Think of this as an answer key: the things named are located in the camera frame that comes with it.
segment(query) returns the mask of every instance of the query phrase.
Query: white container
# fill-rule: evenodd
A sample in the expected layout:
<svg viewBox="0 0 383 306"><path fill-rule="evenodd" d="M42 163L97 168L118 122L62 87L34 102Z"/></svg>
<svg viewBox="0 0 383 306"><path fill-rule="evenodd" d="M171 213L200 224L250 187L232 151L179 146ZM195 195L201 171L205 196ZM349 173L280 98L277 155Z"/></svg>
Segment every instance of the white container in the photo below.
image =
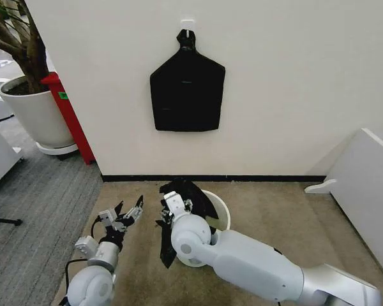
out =
<svg viewBox="0 0 383 306"><path fill-rule="evenodd" d="M213 203L214 209L216 210L218 215L218 219L206 217L207 223L210 226L217 229L211 238L212 243L215 243L217 240L217 234L219 232L230 229L230 224L231 224L230 212L226 204L224 203L224 201L219 196L207 190L202 190L202 191L209 198L211 203ZM202 263L201 261L197 259L186 259L186 258L182 258L179 255L177 255L177 258L179 258L179 260L182 263L184 263L186 266L190 266L193 268L198 268L200 266L205 265L204 263Z"/></svg>
<svg viewBox="0 0 383 306"><path fill-rule="evenodd" d="M74 139L50 91L25 96L5 93L25 80L21 76L0 86L0 96L13 109L23 128L42 147L57 149L73 145Z"/></svg>

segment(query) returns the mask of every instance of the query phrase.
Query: beige carpet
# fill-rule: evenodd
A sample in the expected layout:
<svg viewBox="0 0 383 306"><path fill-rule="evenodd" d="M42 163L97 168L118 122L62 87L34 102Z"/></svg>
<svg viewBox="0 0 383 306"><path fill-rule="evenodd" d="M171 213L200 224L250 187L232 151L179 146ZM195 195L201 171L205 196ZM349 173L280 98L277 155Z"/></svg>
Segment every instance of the beige carpet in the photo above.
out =
<svg viewBox="0 0 383 306"><path fill-rule="evenodd" d="M227 284L208 266L189 268L175 260L170 269L164 267L159 259L160 228L154 223L161 209L158 192L162 184L105 183L84 228L87 235L99 211L121 200L128 209L144 195L145 211L124 241L113 305L275 305ZM383 297L381 269L330 196L306 195L305 185L299 183L198 182L197 185L226 202L233 230L276 247L299 266L329 263L342 268L376 285ZM101 237L100 227L95 234ZM83 266L81 263L71 266L70 274ZM62 282L53 305L57 305L64 293ZM282 305L295 304L283 302Z"/></svg>

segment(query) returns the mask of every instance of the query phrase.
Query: white wall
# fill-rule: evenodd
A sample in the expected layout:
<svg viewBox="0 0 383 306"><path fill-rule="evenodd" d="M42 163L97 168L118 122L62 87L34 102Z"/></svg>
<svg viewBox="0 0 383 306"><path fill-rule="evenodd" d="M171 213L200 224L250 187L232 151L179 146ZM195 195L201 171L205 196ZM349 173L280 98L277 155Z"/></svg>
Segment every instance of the white wall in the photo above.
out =
<svg viewBox="0 0 383 306"><path fill-rule="evenodd" d="M383 0L27 0L104 175L322 175L383 125ZM226 67L220 129L154 129L149 76L178 48Z"/></svg>

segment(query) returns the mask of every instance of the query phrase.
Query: black bag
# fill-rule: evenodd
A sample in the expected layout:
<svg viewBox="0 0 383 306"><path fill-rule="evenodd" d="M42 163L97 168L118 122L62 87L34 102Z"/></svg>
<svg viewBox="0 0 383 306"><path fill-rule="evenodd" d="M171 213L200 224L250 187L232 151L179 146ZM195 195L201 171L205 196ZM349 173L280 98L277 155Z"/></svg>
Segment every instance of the black bag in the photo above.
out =
<svg viewBox="0 0 383 306"><path fill-rule="evenodd" d="M218 129L225 68L196 51L193 31L177 35L180 49L151 75L154 125L160 131Z"/></svg>

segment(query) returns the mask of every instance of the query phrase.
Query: green label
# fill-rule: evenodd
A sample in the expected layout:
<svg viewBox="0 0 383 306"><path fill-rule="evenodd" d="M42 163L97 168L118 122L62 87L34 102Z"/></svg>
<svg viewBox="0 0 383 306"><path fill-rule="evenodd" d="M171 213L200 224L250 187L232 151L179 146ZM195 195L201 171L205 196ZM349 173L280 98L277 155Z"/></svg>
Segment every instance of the green label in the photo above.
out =
<svg viewBox="0 0 383 306"><path fill-rule="evenodd" d="M61 100L68 100L68 96L66 95L66 92L59 91L58 95L59 95Z"/></svg>

